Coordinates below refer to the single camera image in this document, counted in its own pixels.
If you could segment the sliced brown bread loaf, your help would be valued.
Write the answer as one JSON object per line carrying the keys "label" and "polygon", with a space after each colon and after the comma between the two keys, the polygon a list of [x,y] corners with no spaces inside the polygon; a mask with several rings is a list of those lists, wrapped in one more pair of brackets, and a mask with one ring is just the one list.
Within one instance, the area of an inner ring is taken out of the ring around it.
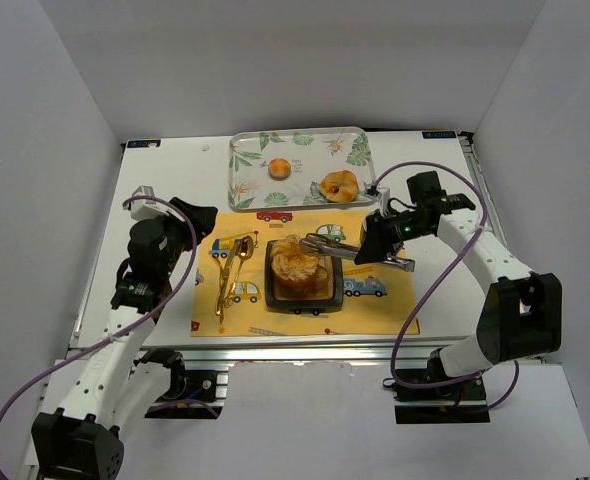
{"label": "sliced brown bread loaf", "polygon": [[289,296],[321,295],[328,286],[329,274],[326,268],[279,268],[272,271],[278,289]]}

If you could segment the silver metal tongs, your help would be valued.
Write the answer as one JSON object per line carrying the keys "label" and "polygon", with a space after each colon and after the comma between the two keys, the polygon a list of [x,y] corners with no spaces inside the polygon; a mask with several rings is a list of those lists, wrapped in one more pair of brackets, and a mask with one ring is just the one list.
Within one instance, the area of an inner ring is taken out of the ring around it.
{"label": "silver metal tongs", "polygon": [[[300,239],[300,247],[308,255],[334,257],[342,260],[350,260],[353,263],[360,248],[357,246],[336,242],[327,237],[314,233],[309,233],[304,238]],[[371,264],[379,264],[385,267],[399,269],[408,273],[412,273],[415,270],[414,260],[398,258],[389,253],[387,259],[383,262]]]}

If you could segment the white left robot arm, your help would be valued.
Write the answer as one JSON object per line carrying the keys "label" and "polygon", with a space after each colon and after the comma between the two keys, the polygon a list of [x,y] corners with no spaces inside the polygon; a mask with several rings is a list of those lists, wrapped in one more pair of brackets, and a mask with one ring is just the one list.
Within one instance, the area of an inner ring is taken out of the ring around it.
{"label": "white left robot arm", "polygon": [[82,352],[85,366],[69,393],[31,428],[39,472],[48,479],[114,479],[130,430],[147,414],[212,408],[200,389],[188,389],[180,352],[140,349],[179,290],[170,278],[180,257],[197,253],[218,210],[151,194],[124,206],[134,224],[102,336]]}

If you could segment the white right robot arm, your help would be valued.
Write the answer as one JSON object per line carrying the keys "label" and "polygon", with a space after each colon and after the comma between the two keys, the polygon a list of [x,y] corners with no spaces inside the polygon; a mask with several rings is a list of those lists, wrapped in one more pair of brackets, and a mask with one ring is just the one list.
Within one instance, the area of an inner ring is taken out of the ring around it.
{"label": "white right robot arm", "polygon": [[436,172],[409,178],[411,206],[381,202],[362,224],[356,264],[382,263],[410,240],[433,235],[456,255],[485,294],[474,334],[432,353],[424,383],[467,380],[510,360],[556,352],[562,343],[562,285],[518,260],[484,226],[465,194],[449,194]]}

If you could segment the orange striped croissant bread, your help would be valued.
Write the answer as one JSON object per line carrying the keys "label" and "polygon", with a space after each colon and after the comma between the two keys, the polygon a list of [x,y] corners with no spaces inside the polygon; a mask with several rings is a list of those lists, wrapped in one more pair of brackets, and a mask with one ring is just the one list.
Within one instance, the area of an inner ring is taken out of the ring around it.
{"label": "orange striped croissant bread", "polygon": [[356,176],[348,170],[327,174],[320,184],[322,195],[333,203],[350,203],[359,194]]}

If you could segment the large brown muffin bread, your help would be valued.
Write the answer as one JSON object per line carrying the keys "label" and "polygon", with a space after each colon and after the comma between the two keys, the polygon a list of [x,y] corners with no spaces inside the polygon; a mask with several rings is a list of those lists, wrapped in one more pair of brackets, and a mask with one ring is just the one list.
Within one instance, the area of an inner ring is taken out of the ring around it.
{"label": "large brown muffin bread", "polygon": [[289,235],[276,240],[272,244],[270,253],[272,271],[279,268],[314,268],[319,266],[319,260],[315,256],[306,254],[300,247],[300,238],[297,235]]}

